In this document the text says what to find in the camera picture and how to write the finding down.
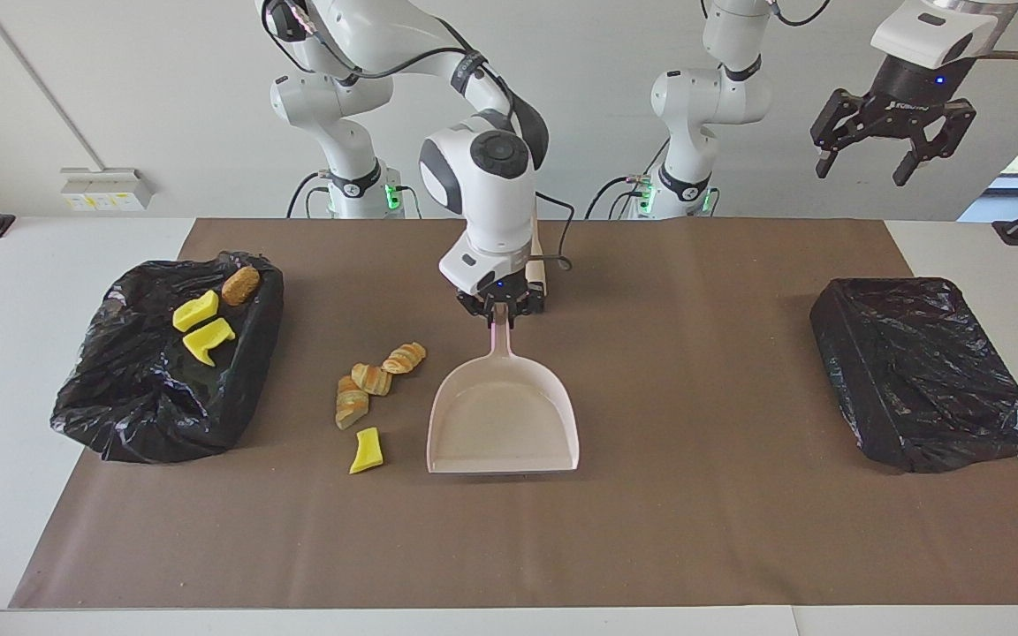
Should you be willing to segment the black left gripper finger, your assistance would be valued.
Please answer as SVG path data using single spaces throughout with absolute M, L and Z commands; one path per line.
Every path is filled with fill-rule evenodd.
M 934 158 L 953 156 L 976 117 L 966 98 L 930 106 L 893 106 L 894 136 L 910 142 L 910 150 L 894 169 L 893 182 L 897 186 L 907 185 L 914 172 Z
M 841 149 L 865 140 L 869 136 L 863 117 L 865 95 L 854 95 L 844 88 L 833 90 L 825 102 L 815 124 L 809 128 L 813 142 L 819 149 L 816 174 L 818 178 L 828 176 Z

